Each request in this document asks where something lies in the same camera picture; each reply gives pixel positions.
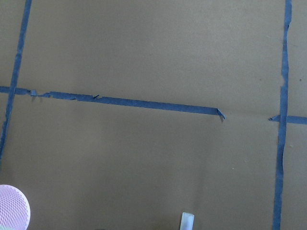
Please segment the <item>purple highlighter pen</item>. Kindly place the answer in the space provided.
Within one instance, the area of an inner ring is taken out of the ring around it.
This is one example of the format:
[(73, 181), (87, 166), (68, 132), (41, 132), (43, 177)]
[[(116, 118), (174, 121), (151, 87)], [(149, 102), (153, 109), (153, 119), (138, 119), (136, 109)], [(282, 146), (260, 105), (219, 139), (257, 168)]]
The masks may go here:
[(194, 214), (183, 212), (180, 222), (180, 230), (193, 230)]

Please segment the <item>pink mesh pen holder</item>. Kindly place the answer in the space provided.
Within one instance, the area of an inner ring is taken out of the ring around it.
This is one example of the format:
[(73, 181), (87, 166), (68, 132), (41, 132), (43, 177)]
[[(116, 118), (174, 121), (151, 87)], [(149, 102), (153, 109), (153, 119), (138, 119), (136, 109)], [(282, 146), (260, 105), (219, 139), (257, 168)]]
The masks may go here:
[(31, 210), (25, 195), (16, 187), (0, 185), (0, 229), (26, 230)]

